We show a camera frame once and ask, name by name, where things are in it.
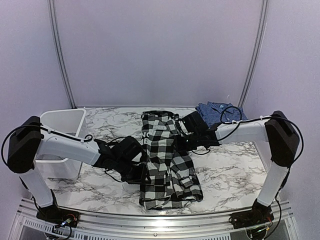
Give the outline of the black white checkered shirt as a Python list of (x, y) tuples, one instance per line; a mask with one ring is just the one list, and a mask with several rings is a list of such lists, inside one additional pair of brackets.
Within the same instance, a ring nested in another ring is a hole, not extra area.
[(182, 209), (204, 198), (192, 158), (174, 147), (174, 138), (182, 135), (178, 118), (178, 114), (162, 110), (141, 115), (149, 180), (140, 185), (139, 203), (147, 211)]

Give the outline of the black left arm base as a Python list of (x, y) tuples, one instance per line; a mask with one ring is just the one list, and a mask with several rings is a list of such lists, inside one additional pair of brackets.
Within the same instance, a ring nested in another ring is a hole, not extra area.
[(70, 219), (71, 222), (69, 223), (69, 225), (72, 228), (75, 228), (78, 226), (79, 217), (80, 213), (78, 211), (60, 208), (55, 204), (47, 207), (37, 207), (37, 219), (54, 223), (57, 225)]

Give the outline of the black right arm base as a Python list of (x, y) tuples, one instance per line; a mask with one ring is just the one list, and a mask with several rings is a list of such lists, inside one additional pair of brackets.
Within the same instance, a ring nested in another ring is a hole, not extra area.
[(250, 210), (234, 212), (228, 221), (234, 229), (240, 229), (271, 223), (274, 219), (271, 206), (264, 206), (255, 200)]

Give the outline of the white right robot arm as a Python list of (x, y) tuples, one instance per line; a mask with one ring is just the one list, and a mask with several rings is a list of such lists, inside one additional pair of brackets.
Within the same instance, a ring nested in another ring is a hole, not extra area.
[(271, 166), (263, 187), (255, 200), (257, 206), (248, 212), (247, 219), (258, 224), (267, 216), (267, 209), (286, 184), (292, 165), (304, 150), (304, 138), (299, 127), (282, 111), (250, 120), (219, 122), (211, 127), (193, 112), (182, 120), (187, 132), (174, 136), (173, 146), (178, 152), (198, 147), (216, 147), (229, 143), (263, 141), (269, 144)]

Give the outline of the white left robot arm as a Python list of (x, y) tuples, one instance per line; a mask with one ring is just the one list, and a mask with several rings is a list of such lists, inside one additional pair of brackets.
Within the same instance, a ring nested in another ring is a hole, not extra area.
[(68, 158), (104, 170), (114, 170), (121, 181), (132, 185), (148, 184), (146, 152), (132, 136), (105, 142), (87, 135), (84, 138), (52, 129), (31, 116), (4, 138), (0, 156), (8, 169), (18, 174), (35, 198), (44, 215), (53, 223), (63, 219), (63, 211), (55, 204), (53, 192), (36, 166), (38, 155)]

